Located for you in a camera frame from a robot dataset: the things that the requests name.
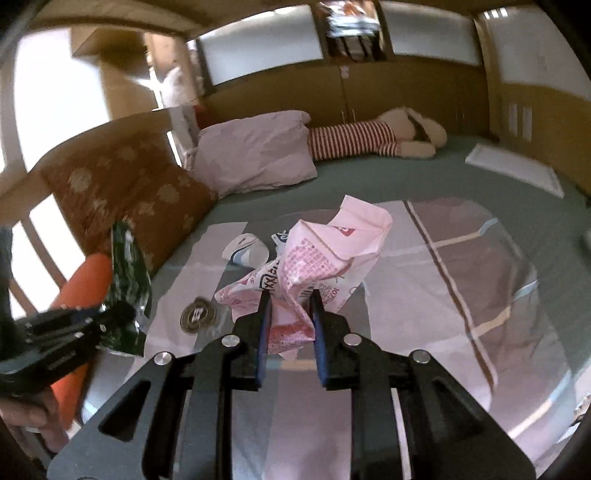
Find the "crumpled plastic packaging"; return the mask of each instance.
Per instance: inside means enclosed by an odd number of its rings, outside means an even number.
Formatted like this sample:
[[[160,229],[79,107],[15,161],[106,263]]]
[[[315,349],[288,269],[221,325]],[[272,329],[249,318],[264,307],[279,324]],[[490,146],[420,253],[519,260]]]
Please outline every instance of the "crumpled plastic packaging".
[[[152,305],[150,275],[127,223],[115,222],[111,239],[113,280],[103,304],[109,308],[124,300],[135,308],[136,317],[105,332],[99,347],[115,355],[142,356],[146,340],[143,322]]]
[[[328,312],[338,312],[376,263],[391,226],[386,210],[347,195],[328,225],[298,221],[282,256],[222,288],[215,299],[230,305],[236,320],[255,312],[261,291],[269,290],[268,352],[299,348],[314,341],[306,311],[312,291],[320,290]]]

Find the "mattress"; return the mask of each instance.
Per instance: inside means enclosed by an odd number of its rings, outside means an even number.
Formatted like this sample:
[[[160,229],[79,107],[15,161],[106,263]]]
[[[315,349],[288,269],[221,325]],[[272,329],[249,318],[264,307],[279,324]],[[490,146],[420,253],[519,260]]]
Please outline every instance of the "mattress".
[[[181,274],[181,266],[191,254],[193,245],[203,240],[210,226],[222,224],[221,228],[231,229],[235,222],[244,225],[244,222],[273,219],[289,213],[335,209],[345,194],[372,203],[438,197],[470,199],[502,222],[537,270],[540,302],[576,378],[587,366],[591,351],[591,331],[588,331],[591,329],[591,298],[586,295],[591,286],[591,262],[579,244],[580,235],[589,226],[584,197],[564,180],[565,196],[558,199],[512,178],[466,165],[465,158],[478,141],[482,140],[451,138],[448,146],[430,161],[376,156],[333,161],[318,165],[319,176],[315,180],[272,192],[229,196],[216,205],[177,250],[167,263],[168,268],[156,275],[155,301],[165,295],[176,276]],[[241,233],[241,227],[236,228],[237,235]],[[207,336],[200,335],[196,348],[201,348],[208,340]],[[128,368],[126,359],[99,358],[85,402],[85,406],[90,406],[90,412],[100,407],[119,387]],[[311,381],[303,372],[298,375],[302,376],[301,384]],[[270,384],[275,383],[271,388],[278,388],[282,381],[276,375],[269,375],[267,380]],[[263,431],[254,434],[261,435],[257,441],[265,442]],[[244,455],[242,457],[246,462],[244,465],[257,463],[245,459]]]

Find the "pink plastic bag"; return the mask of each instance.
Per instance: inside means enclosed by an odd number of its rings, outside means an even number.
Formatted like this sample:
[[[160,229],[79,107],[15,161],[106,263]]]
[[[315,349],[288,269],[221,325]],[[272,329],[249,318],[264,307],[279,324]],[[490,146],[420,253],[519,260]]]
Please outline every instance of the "pink plastic bag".
[[[315,288],[324,308],[338,312],[374,266],[392,226],[390,214],[345,196],[328,225],[300,220],[291,229],[283,255],[215,294],[237,319],[258,308],[262,290],[271,292],[273,315],[269,353],[314,341],[304,306]]]

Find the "plush toy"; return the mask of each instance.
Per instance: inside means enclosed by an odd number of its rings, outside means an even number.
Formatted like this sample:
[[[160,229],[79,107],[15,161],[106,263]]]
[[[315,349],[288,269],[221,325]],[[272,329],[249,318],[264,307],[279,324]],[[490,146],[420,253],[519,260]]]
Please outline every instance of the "plush toy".
[[[435,120],[423,117],[412,108],[389,110],[378,117],[394,131],[397,157],[431,158],[447,143],[445,129]]]

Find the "metal screw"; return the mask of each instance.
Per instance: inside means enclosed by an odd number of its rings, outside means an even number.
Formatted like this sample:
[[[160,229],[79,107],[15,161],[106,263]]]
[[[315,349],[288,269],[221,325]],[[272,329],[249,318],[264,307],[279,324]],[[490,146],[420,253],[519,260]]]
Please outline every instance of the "metal screw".
[[[169,364],[172,359],[173,359],[173,356],[170,355],[170,353],[160,352],[154,356],[154,363],[156,365],[163,366],[163,365]]]
[[[348,333],[343,337],[343,341],[349,346],[358,346],[361,343],[361,337],[356,333]]]
[[[427,364],[429,363],[430,359],[431,355],[429,355],[429,352],[426,352],[425,350],[416,350],[413,352],[413,360],[418,364]]]
[[[240,343],[240,337],[236,335],[226,335],[222,338],[222,345],[227,347],[233,347]]]

